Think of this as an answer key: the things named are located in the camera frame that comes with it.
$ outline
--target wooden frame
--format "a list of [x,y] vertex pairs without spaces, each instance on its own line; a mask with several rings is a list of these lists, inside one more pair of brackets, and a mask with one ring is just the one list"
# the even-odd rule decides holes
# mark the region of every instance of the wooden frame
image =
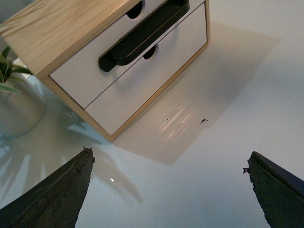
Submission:
[[[122,13],[124,14],[127,12],[133,5],[135,5],[139,0],[129,0],[125,1],[127,2],[127,6],[123,5],[121,7],[121,11],[119,15]],[[26,54],[24,54],[24,63],[29,66],[29,68],[32,70],[32,72],[37,75],[37,77],[44,83],[50,90],[52,90],[59,98],[62,99],[63,102],[65,102],[77,115],[79,115],[84,121],[86,121],[88,124],[90,124],[96,131],[98,131],[106,140],[112,142],[114,141],[147,107],[161,94],[165,91],[165,89],[179,76],[179,74],[184,71],[209,45],[210,43],[210,20],[209,20],[209,0],[205,0],[205,13],[206,13],[206,33],[207,33],[207,43],[205,43],[161,88],[159,88],[114,134],[110,135],[102,126],[100,126],[81,106],[77,104],[50,76],[49,74],[52,73],[56,67],[59,67],[61,64],[63,64],[66,60],[68,60],[71,57],[71,53],[76,52],[80,49],[80,46],[76,43],[72,44],[70,46],[71,50],[68,50],[69,48],[66,48],[67,50],[63,51],[61,53],[59,60],[56,59],[54,61],[50,61],[49,63],[45,63],[43,66],[33,66],[33,69],[30,67],[29,64],[31,64],[31,61],[27,61]],[[10,19],[6,23],[12,23],[14,20]],[[109,26],[110,23],[115,22],[113,20],[113,16],[110,20],[110,22],[107,22],[107,26]],[[2,36],[4,39],[10,44],[15,44],[16,40],[20,38],[17,36],[17,30],[15,28],[8,29],[6,31],[2,31]],[[90,35],[90,38],[86,38],[85,42],[81,41],[81,46],[84,46],[87,44],[87,42],[90,41],[90,39],[93,39],[92,35]]]

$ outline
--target drawer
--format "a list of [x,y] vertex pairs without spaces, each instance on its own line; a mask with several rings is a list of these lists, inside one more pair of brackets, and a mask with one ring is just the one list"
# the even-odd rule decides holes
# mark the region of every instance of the drawer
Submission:
[[[144,0],[143,10],[138,17],[130,19],[127,15],[122,16],[54,71],[50,77],[82,108],[86,108],[142,56],[125,66],[116,66],[110,72],[104,72],[99,68],[99,57],[163,2],[163,0]],[[190,0],[190,10],[180,21],[202,2],[203,0]],[[168,32],[169,30],[158,40],[162,39]]]
[[149,47],[157,47],[151,58],[139,57],[125,66],[85,111],[114,134],[206,42],[205,4],[201,3]]

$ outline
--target glossy white surface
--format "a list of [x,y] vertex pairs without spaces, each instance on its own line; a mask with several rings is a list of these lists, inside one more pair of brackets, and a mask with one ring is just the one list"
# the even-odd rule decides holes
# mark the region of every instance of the glossy white surface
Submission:
[[46,91],[38,125],[1,139],[0,207],[86,146],[96,161],[77,228],[268,228],[242,168],[258,151],[304,179],[303,10],[212,0],[210,46],[113,144]]
[[205,43],[205,5],[161,37],[154,55],[140,58],[85,110],[114,134]]
[[[143,3],[143,10],[137,18],[130,19],[127,15],[122,16],[103,33],[71,57],[65,64],[53,72],[51,78],[81,107],[86,108],[125,71],[132,67],[145,52],[133,62],[125,66],[115,66],[110,72],[105,72],[99,68],[99,57],[163,2],[163,0],[145,0]],[[202,2],[203,0],[190,0],[191,9],[187,14],[159,37],[151,46],[163,39],[169,31],[176,27]]]

